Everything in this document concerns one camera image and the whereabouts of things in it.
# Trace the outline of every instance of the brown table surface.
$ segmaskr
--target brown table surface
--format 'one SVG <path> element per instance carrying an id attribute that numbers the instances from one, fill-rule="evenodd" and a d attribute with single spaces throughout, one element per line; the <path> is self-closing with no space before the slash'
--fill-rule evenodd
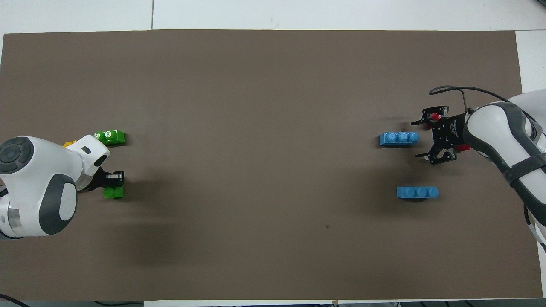
<path id="1" fill-rule="evenodd" d="M 431 166 L 421 110 L 444 84 L 521 93 L 514 32 L 7 34 L 4 139 L 127 132 L 53 237 L 0 243 L 20 299 L 540 297 L 523 206 L 474 151 Z M 470 106 L 495 101 L 468 93 Z M 378 135 L 414 130 L 411 148 Z M 433 185 L 424 202 L 396 186 Z"/>

